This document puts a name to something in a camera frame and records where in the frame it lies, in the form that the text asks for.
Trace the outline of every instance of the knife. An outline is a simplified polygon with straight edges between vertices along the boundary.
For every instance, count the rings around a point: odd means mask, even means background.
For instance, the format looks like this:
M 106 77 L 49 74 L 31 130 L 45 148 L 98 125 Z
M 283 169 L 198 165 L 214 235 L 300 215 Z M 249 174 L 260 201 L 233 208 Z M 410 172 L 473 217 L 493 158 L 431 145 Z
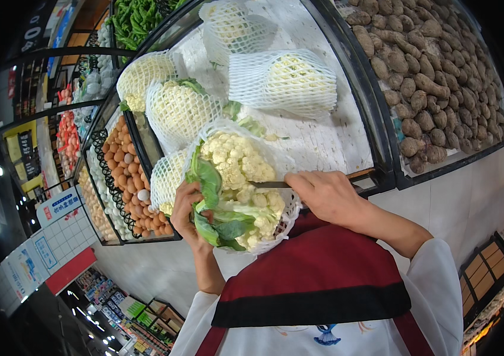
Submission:
M 252 184 L 256 188 L 290 188 L 290 186 L 286 182 L 252 182 L 248 181 L 248 183 Z

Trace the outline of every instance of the black stripe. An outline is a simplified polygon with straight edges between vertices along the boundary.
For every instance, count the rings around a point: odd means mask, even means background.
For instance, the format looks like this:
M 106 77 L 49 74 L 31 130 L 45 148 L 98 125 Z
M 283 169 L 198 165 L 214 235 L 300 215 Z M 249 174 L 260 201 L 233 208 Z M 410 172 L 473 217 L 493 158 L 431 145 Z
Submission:
M 218 302 L 212 326 L 325 325 L 390 319 L 411 308 L 404 282 Z

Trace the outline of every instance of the floor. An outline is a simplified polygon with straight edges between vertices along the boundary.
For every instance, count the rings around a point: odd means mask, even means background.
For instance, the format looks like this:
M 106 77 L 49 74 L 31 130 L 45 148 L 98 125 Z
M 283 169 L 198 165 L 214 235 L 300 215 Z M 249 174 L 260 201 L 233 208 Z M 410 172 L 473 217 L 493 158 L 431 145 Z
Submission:
M 477 162 L 417 186 L 391 190 L 370 201 L 428 229 L 451 248 L 456 268 L 474 247 L 504 229 L 504 148 Z M 409 260 L 389 249 L 402 272 Z M 96 266 L 126 292 L 149 301 L 169 301 L 186 316 L 197 292 L 191 250 L 184 241 L 92 247 Z M 214 252 L 225 278 L 236 275 L 253 258 Z

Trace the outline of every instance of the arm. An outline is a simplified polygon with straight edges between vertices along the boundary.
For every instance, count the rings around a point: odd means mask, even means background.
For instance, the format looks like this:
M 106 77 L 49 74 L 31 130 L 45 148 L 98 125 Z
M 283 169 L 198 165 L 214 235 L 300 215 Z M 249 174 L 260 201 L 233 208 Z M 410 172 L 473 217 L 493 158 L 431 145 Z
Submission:
M 383 210 L 361 198 L 339 171 L 301 171 L 285 181 L 321 220 L 383 240 L 406 258 L 412 258 L 432 235 L 418 224 Z
M 214 247 L 199 235 L 194 224 L 189 220 L 189 215 L 193 210 L 192 204 L 203 200 L 203 196 L 198 190 L 198 182 L 189 184 L 184 181 L 181 183 L 175 196 L 171 224 L 189 246 L 191 246 L 199 290 L 209 294 L 220 295 L 226 282 L 220 272 L 216 258 L 214 258 Z

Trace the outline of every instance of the red vest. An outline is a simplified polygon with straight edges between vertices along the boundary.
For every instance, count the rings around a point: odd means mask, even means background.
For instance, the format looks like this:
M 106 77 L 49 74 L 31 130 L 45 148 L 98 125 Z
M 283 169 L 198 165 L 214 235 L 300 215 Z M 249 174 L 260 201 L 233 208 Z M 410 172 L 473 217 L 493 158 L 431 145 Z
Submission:
M 412 356 L 433 355 L 410 309 L 390 252 L 309 212 L 290 240 L 228 279 L 197 356 L 214 356 L 227 328 L 317 325 L 325 333 L 333 324 L 390 318 Z

